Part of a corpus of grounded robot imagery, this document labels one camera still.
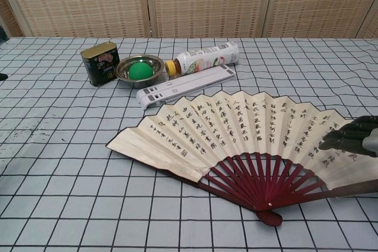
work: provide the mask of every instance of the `green ball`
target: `green ball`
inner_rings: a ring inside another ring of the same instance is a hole
[[[143,80],[154,75],[152,67],[145,62],[134,63],[129,69],[129,79]]]

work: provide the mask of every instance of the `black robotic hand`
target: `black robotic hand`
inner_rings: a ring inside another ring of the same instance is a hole
[[[361,116],[324,136],[321,150],[340,149],[351,153],[378,155],[378,116]]]
[[[0,73],[0,81],[4,81],[8,78],[8,75]]]

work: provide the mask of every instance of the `can label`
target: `can label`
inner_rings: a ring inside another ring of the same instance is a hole
[[[94,86],[101,86],[112,81],[115,78],[114,68],[118,63],[117,48],[113,48],[93,58],[84,58],[90,83]]]

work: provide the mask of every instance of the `plaid tablecloth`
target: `plaid tablecloth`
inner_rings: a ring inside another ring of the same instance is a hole
[[[0,251],[378,251],[378,195],[254,213],[105,148],[146,114],[114,80],[90,85],[81,50],[107,38],[12,38],[0,45]],[[345,117],[378,115],[378,40],[113,38],[121,58],[174,58],[227,40],[235,80],[219,90],[266,91]]]

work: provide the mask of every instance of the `bottle label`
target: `bottle label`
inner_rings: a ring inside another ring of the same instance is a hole
[[[206,47],[184,53],[186,60],[182,64],[182,74],[191,74],[221,64],[230,64],[237,60],[233,43],[225,43],[216,47]]]

